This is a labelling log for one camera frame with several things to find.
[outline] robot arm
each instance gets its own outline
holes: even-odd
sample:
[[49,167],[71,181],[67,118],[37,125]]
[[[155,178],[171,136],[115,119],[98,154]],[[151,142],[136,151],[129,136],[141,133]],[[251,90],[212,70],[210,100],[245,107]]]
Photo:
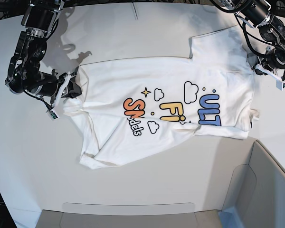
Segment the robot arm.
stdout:
[[[39,71],[40,61],[47,50],[47,40],[58,26],[63,5],[63,0],[31,0],[21,22],[26,31],[20,34],[5,80],[11,92],[24,92],[42,101],[54,119],[57,115],[53,108],[61,97],[81,95],[81,88],[75,83],[76,72],[63,73],[57,78],[55,70],[51,74]],[[44,96],[51,98],[51,104],[43,99]]]
[[[214,0],[210,0],[217,8],[226,12],[234,13],[237,20],[243,21],[240,25],[248,47],[258,57],[258,64],[253,69],[259,75],[271,75],[276,79],[276,87],[280,90],[285,88],[285,25],[270,11],[270,4],[265,0],[219,0],[228,9],[221,8]],[[268,46],[266,52],[261,54],[255,51],[250,44],[250,35],[246,31],[246,25],[259,29],[263,43]],[[283,76],[277,75],[277,70],[284,70]]]
[[[271,75],[277,80],[276,86],[285,88],[285,26],[275,15],[270,14],[270,5],[265,0],[219,0],[227,9],[221,8],[214,0],[214,6],[225,13],[234,13],[240,25],[248,47],[258,57],[253,69],[257,74]],[[81,88],[75,83],[76,72],[64,73],[57,78],[55,70],[51,74],[40,72],[40,61],[47,50],[47,40],[55,32],[64,0],[31,0],[21,24],[26,27],[21,32],[14,56],[10,60],[6,86],[15,94],[25,94],[42,101],[54,119],[54,106],[61,97],[75,98],[81,95]],[[260,35],[268,45],[261,54],[253,49],[246,31],[246,25],[259,29]],[[284,70],[282,77],[277,70]],[[51,98],[48,104],[43,97]]]

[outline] white t-shirt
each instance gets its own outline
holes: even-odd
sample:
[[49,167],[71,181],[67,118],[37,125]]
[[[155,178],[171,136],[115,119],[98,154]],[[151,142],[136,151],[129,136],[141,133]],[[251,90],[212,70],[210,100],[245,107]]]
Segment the white t-shirt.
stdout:
[[116,167],[194,135],[247,138],[254,75],[237,28],[194,37],[192,59],[147,57],[83,65],[83,94],[65,114],[83,132],[80,163]]

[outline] black cable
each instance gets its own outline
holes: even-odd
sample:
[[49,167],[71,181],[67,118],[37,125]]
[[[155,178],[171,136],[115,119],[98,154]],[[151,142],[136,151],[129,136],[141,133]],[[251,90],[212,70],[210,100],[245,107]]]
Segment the black cable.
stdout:
[[284,70],[283,76],[281,78],[283,81],[285,81],[285,70]]
[[27,61],[25,62],[23,68],[24,68],[24,67],[26,66],[26,64],[30,61],[30,59],[34,56],[34,54],[36,53],[36,51],[38,51],[38,49],[41,48],[41,47],[48,41],[48,39],[51,38],[51,36],[54,34],[54,32],[56,31],[56,29],[57,29],[57,27],[58,27],[58,22],[59,22],[59,19],[57,19],[57,20],[55,21],[55,23],[53,24],[53,28],[52,28],[51,34],[50,34],[47,38],[45,38],[45,40],[44,40],[40,45],[38,45],[38,46],[36,47],[35,51],[33,51],[32,54],[30,54],[30,56],[28,56],[28,59],[27,59]]
[[281,9],[285,9],[285,7],[283,7],[283,6],[276,6],[276,7],[281,8]]
[[33,98],[35,98],[35,99],[37,99],[37,100],[39,100],[39,101],[42,101],[44,104],[45,104],[45,106],[47,107],[47,109],[49,110],[49,111],[51,111],[53,108],[52,108],[52,106],[50,106],[45,100],[43,100],[43,99],[41,99],[41,98],[39,98],[39,97],[36,97],[36,96],[33,96],[33,95],[31,95],[31,94],[29,94],[27,91],[25,91],[25,90],[23,90],[23,92],[26,94],[26,95],[28,95],[28,96],[30,96],[30,97],[33,97]]
[[242,25],[242,28],[243,28],[243,33],[244,33],[244,37],[245,37],[245,40],[246,40],[246,43],[247,43],[247,46],[249,47],[249,49],[251,50],[251,52],[253,54],[255,54],[256,56],[259,56],[259,57],[262,57],[262,58],[270,58],[270,55],[265,55],[265,54],[262,54],[262,53],[259,53],[257,51],[255,51],[250,43],[250,40],[249,40],[249,37],[248,37],[248,33],[246,31],[246,23],[243,22],[243,25]]
[[[42,45],[44,45],[44,44],[48,41],[48,39],[50,39],[51,36],[54,34],[54,32],[56,31],[56,29],[57,29],[57,27],[58,27],[58,20],[59,20],[59,19],[57,19],[57,20],[55,21],[55,23],[54,23],[54,25],[53,25],[53,28],[52,28],[52,31],[51,31],[51,34],[50,34],[50,35],[45,39],[45,41],[42,42],[42,43],[35,49],[35,51],[28,57],[28,59],[27,59],[26,63],[24,64],[24,66],[25,66],[25,65],[29,62],[29,60],[34,56],[35,52],[36,52],[40,47],[42,47]],[[23,86],[22,81],[23,81],[23,79],[21,79],[21,87],[22,87],[22,89],[23,89],[23,92],[24,92],[26,95],[28,95],[28,96],[30,96],[30,97],[32,97],[32,98],[35,98],[36,100],[42,101],[42,102],[45,104],[45,106],[47,107],[47,109],[50,111],[50,110],[52,109],[52,106],[50,106],[45,100],[43,100],[43,99],[41,99],[41,98],[39,98],[39,97],[37,97],[37,96],[33,96],[33,95],[29,94],[27,91],[25,91],[25,88],[24,88],[24,86]]]
[[[237,20],[237,22],[238,22],[238,25],[241,27],[241,29],[243,29],[241,23],[240,23],[239,20],[238,20],[238,16],[237,16],[237,15],[234,15],[234,16],[235,16],[235,18],[236,18],[236,20]],[[285,51],[283,48],[281,48],[281,47],[279,47],[279,46],[277,46],[277,45],[268,43],[268,42],[266,42],[266,41],[263,41],[263,40],[261,40],[261,39],[255,37],[255,36],[251,35],[251,34],[250,34],[249,32],[247,32],[247,31],[246,31],[246,33],[247,33],[249,36],[251,36],[252,38],[254,38],[254,39],[256,39],[257,41],[259,41],[259,42],[262,42],[262,43],[267,44],[267,45],[274,46],[274,47],[277,48],[277,49],[280,49],[280,50],[282,50],[282,51]]]
[[232,10],[228,10],[228,9],[224,9],[221,6],[219,6],[214,0],[209,0],[209,1],[211,1],[211,3],[216,8],[218,8],[220,11],[223,11],[224,13],[236,13],[236,12],[242,11],[252,2],[252,0],[246,0],[241,6],[235,8],[235,9],[232,9]]
[[24,86],[23,86],[22,81],[23,81],[23,79],[21,79],[21,87],[22,87],[22,89],[23,89],[23,92],[24,92],[26,95],[35,98],[36,100],[42,101],[42,102],[45,104],[45,106],[47,107],[47,109],[48,109],[49,111],[51,111],[52,106],[50,106],[45,100],[43,100],[43,99],[41,99],[41,98],[39,98],[39,97],[37,97],[37,96],[33,96],[33,95],[29,94],[27,91],[25,91],[25,88],[24,88]]
[[36,88],[37,86],[41,86],[41,85],[43,86],[47,83],[53,83],[55,81],[57,81],[57,78],[55,76],[46,76],[45,79],[38,81],[38,82],[32,84],[31,86],[27,87],[27,90],[31,91],[33,88]]

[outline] table surface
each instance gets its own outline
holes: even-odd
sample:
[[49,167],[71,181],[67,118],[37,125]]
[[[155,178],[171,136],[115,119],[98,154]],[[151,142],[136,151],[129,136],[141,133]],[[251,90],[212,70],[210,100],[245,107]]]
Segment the table surface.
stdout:
[[[120,168],[92,171],[79,165],[82,135],[72,121],[63,115],[51,121],[40,102],[14,95],[4,85],[9,60],[24,30],[21,19],[0,21],[0,191],[18,227],[35,227],[42,209],[62,211],[63,203],[191,202],[196,211],[221,209],[232,172],[248,162],[255,138],[285,167],[285,91],[279,91],[270,76],[256,76],[252,108],[260,110],[261,118],[247,140],[193,137]],[[79,64],[112,59],[189,57],[190,37],[236,24],[233,15],[193,4],[68,8],[48,42],[40,70],[55,68],[63,73]],[[265,45],[253,44],[265,50]]]

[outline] star graphic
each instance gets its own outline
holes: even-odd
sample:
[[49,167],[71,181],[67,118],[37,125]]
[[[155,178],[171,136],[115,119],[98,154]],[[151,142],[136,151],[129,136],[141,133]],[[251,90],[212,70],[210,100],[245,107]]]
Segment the star graphic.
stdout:
[[147,90],[147,87],[145,87],[144,91],[141,92],[141,94],[144,94],[145,97],[147,97],[147,95],[151,93],[150,91]]

